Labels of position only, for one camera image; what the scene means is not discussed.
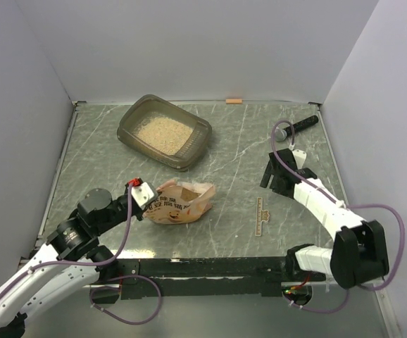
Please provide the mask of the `pink cat litter bag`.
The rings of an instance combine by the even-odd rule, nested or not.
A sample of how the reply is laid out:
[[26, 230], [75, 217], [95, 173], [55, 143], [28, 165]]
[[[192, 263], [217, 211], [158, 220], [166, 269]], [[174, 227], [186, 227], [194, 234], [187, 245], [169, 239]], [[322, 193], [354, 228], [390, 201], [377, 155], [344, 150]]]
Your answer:
[[175, 225], [197, 221], [212, 207], [215, 185], [168, 180], [157, 189], [158, 198], [144, 212], [156, 224]]

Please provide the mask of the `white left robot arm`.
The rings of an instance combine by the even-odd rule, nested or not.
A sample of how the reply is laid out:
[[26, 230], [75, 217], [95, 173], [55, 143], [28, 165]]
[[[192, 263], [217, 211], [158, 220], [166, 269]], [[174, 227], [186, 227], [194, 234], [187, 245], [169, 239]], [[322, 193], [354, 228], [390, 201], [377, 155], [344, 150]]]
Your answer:
[[157, 198], [158, 191], [139, 180], [127, 183], [116, 199], [103, 188], [88, 191], [37, 253], [0, 286], [0, 337], [23, 336], [25, 321], [53, 303], [52, 294], [62, 298], [74, 287], [114, 280], [128, 236], [115, 253], [99, 237], [121, 223], [130, 229], [131, 219], [141, 220]]

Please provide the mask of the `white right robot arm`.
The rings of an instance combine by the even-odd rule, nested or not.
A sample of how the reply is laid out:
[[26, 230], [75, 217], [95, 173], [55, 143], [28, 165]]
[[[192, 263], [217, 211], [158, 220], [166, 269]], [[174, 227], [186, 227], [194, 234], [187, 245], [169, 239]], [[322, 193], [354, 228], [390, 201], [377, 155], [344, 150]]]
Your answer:
[[299, 168], [290, 149], [268, 154], [262, 188], [305, 207], [332, 238], [332, 248], [301, 244], [288, 250], [285, 270], [293, 280], [309, 272], [334, 278], [344, 288], [361, 286], [389, 273], [383, 226], [367, 221], [336, 199], [309, 168]]

